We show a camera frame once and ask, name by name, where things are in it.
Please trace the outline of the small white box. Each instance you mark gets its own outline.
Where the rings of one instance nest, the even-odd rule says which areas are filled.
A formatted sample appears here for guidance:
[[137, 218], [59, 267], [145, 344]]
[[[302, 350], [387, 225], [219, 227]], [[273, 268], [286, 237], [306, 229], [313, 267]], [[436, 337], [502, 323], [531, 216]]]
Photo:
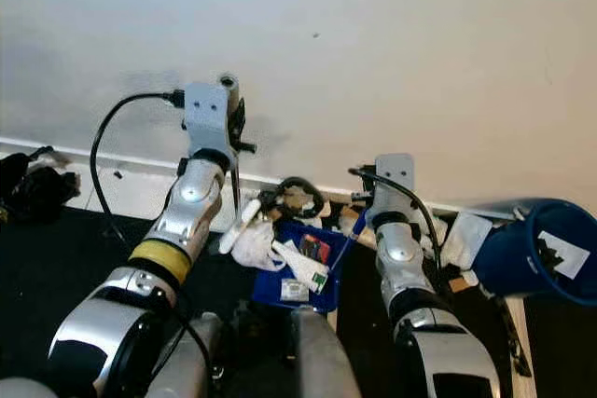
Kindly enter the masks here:
[[303, 281], [282, 279], [280, 283], [280, 300], [282, 303], [308, 303], [311, 288]]

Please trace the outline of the white flat paper package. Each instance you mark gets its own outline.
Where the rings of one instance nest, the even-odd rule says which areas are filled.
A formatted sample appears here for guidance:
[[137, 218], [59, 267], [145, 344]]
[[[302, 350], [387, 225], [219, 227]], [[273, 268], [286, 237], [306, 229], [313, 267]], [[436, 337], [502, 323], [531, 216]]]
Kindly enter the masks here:
[[329, 280], [329, 267], [314, 258], [308, 257], [299, 251], [298, 246], [293, 241], [278, 243], [274, 241], [272, 249], [279, 254], [293, 271], [294, 278], [303, 284], [306, 284], [308, 290], [319, 295], [325, 290]]

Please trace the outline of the white crumpled plastic bag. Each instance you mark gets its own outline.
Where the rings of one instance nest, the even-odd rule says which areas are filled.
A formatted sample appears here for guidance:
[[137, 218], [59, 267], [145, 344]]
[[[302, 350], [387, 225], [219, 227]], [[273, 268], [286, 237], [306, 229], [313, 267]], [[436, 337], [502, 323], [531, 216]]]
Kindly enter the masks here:
[[273, 244], [273, 224], [255, 222], [247, 225], [235, 238], [230, 254], [239, 265], [276, 273], [286, 266], [286, 262], [273, 250]]

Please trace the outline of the white flat plastic container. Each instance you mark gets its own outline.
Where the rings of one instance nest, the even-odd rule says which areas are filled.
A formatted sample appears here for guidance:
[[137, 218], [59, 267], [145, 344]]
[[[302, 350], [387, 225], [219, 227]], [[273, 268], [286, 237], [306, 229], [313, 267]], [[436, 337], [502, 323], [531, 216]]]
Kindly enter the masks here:
[[486, 216], [460, 213], [453, 220], [451, 231], [442, 248], [444, 266], [454, 265], [461, 270], [472, 270], [483, 242], [493, 230], [494, 222]]

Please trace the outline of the grey left robot leg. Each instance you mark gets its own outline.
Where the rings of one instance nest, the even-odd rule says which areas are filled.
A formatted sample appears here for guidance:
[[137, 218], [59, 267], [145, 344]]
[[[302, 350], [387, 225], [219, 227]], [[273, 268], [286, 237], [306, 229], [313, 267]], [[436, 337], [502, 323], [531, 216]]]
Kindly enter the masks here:
[[[192, 318], [190, 326], [200, 336], [209, 354], [215, 355], [223, 322], [214, 312]], [[179, 342], [167, 348], [161, 371], [150, 382], [145, 398], [212, 398], [212, 361], [206, 360], [200, 344], [182, 329]]]

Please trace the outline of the black orange snack packet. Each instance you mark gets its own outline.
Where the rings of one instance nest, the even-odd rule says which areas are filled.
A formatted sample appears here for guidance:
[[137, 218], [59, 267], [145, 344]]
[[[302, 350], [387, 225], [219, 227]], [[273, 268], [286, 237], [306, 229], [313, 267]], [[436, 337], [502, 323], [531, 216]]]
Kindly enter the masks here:
[[320, 238], [313, 235], [304, 235], [299, 245], [299, 252], [303, 256], [311, 258], [312, 261], [319, 262], [320, 265], [331, 267], [331, 245], [320, 240]]

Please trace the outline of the blue long-handled dustpan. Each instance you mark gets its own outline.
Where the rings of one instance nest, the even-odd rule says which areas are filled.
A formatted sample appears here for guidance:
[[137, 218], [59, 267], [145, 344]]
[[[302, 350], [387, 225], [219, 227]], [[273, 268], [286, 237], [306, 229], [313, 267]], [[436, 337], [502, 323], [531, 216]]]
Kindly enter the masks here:
[[253, 283], [251, 295], [257, 303], [282, 306], [282, 308], [288, 309], [310, 306], [316, 312], [324, 314], [338, 308], [340, 305], [342, 271], [344, 271], [347, 254], [353, 251], [355, 241], [350, 240], [349, 237], [342, 235], [339, 231], [324, 230], [299, 222], [281, 222], [274, 228], [274, 240], [278, 243], [285, 243], [290, 240], [298, 248], [304, 235], [313, 235], [331, 245], [331, 267], [329, 267], [329, 280], [325, 290], [321, 293], [311, 292], [308, 303], [282, 303], [280, 300], [280, 283], [282, 279], [295, 279], [293, 271], [288, 266], [276, 271], [276, 273], [260, 270], [257, 272], [255, 283]]

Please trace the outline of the grey robot leg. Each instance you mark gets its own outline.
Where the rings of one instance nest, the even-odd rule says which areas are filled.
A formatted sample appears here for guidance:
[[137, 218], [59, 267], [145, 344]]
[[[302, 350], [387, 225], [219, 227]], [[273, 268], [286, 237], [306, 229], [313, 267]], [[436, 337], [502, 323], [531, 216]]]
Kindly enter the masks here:
[[[215, 355], [223, 322], [214, 312], [192, 318], [190, 326], [200, 336], [209, 354]], [[200, 344], [182, 329], [179, 342], [167, 348], [161, 371], [150, 382], [145, 398], [212, 398], [212, 361], [206, 360]]]
[[353, 366], [327, 317], [314, 309], [294, 309], [289, 321], [298, 398], [362, 398]]

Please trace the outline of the black crumpled bag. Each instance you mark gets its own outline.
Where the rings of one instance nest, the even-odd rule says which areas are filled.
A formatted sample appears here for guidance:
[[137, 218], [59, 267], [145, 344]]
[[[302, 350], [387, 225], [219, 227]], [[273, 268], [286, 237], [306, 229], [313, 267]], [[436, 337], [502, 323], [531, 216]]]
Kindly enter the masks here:
[[65, 203], [80, 195], [75, 172], [59, 172], [52, 165], [35, 165], [54, 154], [52, 145], [31, 154], [9, 154], [0, 159], [0, 222], [47, 224], [59, 219]]

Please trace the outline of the blue plastic bucket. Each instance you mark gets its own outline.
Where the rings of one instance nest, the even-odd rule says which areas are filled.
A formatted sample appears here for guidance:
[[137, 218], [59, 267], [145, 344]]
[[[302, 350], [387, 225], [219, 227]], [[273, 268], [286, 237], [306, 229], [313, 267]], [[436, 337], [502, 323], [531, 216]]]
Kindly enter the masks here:
[[[591, 256], [575, 280], [543, 266], [536, 246], [540, 231], [589, 250]], [[580, 306], [597, 306], [597, 216], [570, 201], [538, 201], [521, 219], [486, 238], [472, 271], [491, 295], [554, 293]]]

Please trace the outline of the pale wooden plank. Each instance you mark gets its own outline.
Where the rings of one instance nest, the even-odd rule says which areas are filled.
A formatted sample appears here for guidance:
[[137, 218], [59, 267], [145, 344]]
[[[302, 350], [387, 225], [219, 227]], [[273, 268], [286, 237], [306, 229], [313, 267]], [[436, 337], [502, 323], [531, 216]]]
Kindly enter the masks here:
[[511, 395], [513, 398], [537, 398], [524, 300], [520, 297], [494, 297], [492, 300], [502, 314], [505, 334], [507, 334]]

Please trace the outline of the white paper sheet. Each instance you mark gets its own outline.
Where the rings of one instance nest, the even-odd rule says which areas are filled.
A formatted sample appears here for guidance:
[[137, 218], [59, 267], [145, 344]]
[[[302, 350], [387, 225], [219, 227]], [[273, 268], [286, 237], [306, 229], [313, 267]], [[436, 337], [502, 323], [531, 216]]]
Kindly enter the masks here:
[[566, 279], [575, 280], [591, 256], [588, 249], [581, 248], [547, 231], [538, 232], [536, 239], [543, 266], [555, 271], [556, 274], [563, 275]]

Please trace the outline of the grey right robot leg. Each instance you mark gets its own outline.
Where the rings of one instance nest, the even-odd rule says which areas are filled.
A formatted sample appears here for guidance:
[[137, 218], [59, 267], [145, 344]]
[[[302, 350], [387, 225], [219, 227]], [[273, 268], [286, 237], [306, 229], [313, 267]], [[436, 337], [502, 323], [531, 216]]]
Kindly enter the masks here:
[[353, 366], [327, 317], [314, 309], [294, 309], [289, 321], [298, 398], [362, 398]]

